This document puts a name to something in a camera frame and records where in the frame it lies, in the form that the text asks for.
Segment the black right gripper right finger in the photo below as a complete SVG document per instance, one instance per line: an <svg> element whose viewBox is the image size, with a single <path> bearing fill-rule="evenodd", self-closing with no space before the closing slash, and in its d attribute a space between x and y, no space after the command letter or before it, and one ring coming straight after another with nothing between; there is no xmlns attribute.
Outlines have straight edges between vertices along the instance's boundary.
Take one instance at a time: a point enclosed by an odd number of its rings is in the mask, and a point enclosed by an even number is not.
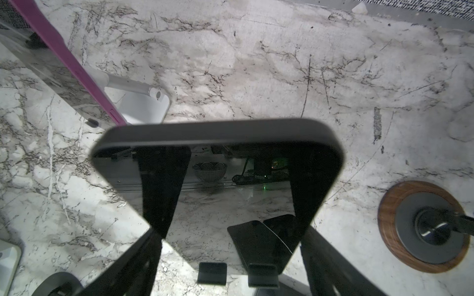
<svg viewBox="0 0 474 296"><path fill-rule="evenodd" d="M352 266L321 234L308 227L301 255L314 296L383 296L385 293Z"/></svg>

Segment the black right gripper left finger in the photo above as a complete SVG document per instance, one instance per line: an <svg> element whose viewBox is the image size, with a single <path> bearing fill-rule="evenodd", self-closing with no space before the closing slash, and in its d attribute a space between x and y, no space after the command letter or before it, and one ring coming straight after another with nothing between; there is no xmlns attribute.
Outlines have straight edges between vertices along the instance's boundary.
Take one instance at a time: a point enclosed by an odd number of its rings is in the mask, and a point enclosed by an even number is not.
<svg viewBox="0 0 474 296"><path fill-rule="evenodd" d="M162 238L149 229L79 296L149 296L154 286Z"/></svg>

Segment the dark grey cased phone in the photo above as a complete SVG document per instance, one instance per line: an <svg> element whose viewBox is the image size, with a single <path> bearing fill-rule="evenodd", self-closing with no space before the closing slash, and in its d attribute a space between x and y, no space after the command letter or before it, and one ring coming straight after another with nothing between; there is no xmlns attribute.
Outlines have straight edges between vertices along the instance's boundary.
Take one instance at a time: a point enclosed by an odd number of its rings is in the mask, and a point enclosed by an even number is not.
<svg viewBox="0 0 474 296"><path fill-rule="evenodd" d="M303 118L123 126L90 153L96 171L193 268L283 272L344 163Z"/></svg>

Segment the teal edged phone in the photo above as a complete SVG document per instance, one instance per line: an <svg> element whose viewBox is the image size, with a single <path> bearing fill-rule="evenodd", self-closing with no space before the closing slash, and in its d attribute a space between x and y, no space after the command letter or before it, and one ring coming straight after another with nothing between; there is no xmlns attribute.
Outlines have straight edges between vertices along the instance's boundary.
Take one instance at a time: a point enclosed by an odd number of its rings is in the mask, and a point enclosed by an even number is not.
<svg viewBox="0 0 474 296"><path fill-rule="evenodd" d="M22 251L20 247L10 244L4 240L1 241L1 296L8 295L21 256Z"/></svg>

